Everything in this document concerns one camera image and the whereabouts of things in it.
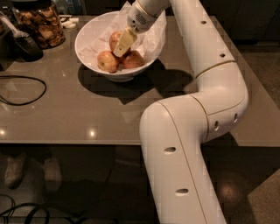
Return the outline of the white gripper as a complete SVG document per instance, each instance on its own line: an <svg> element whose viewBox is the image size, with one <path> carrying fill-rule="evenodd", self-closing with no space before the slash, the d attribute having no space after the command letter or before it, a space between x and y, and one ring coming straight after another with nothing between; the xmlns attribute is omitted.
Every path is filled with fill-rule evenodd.
<svg viewBox="0 0 280 224"><path fill-rule="evenodd" d="M170 6L170 0L136 0L129 8L128 27L117 42L114 55L122 57L137 40L136 33L147 32Z"/></svg>

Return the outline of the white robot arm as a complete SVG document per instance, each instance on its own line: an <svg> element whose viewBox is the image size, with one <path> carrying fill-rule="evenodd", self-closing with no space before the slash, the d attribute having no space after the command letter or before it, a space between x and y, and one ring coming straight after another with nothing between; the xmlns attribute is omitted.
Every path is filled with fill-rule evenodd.
<svg viewBox="0 0 280 224"><path fill-rule="evenodd" d="M229 132L249 94L242 73L199 0L136 0L115 49L121 56L138 33L171 8L197 83L193 94L152 103L140 120L140 140L161 224L227 224L200 146Z"/></svg>

